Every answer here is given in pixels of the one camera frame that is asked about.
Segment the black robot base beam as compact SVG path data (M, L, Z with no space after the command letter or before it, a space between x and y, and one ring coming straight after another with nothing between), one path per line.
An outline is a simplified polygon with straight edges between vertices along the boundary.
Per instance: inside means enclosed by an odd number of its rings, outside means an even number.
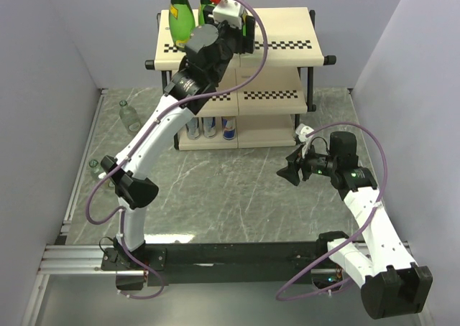
M287 281L319 257L314 241L144 244L133 256L166 285Z

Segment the green Perrier bottle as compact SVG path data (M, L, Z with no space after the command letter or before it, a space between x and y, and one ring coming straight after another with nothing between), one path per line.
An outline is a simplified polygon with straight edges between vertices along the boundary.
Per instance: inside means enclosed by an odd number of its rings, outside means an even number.
M178 50L184 51L191 32L196 27L189 0L170 0L168 22L173 44Z

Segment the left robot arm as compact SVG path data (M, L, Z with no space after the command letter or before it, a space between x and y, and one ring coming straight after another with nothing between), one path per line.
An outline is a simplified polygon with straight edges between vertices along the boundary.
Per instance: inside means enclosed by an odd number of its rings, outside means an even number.
M266 30L255 13L216 15L196 27L185 45L179 70L164 89L160 102L134 139L115 157L106 155L102 167L119 199L119 231L114 248L124 268L134 270L147 260L144 221L158 186L148 175L168 141L197 116L217 87L235 54L254 52L255 30Z

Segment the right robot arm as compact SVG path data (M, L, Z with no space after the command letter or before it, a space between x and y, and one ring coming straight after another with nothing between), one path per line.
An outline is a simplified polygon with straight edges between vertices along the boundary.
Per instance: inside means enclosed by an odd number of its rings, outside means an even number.
M354 244L354 236L337 232L319 237L316 260L331 268L337 264L360 288L362 304L374 320L423 311L433 276L427 266L419 266L393 227L380 190L369 169L359 166L357 139L348 131L331 133L327 154L316 152L312 142L303 143L286 158L286 167L277 175L297 186L311 175L330 179L341 200L359 226L368 254Z

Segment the blue energy drink can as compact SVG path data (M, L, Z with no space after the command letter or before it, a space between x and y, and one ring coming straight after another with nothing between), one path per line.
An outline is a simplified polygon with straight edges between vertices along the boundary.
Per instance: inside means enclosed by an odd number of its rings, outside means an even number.
M224 116L221 118L222 135L225 140L232 140L236 137L236 118Z

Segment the silver energy drink can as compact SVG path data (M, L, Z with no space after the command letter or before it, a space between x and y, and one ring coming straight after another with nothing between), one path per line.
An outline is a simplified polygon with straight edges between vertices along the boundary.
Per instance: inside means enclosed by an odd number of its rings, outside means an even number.
M202 118L203 135L207 139L211 139L216 135L216 118L204 117Z

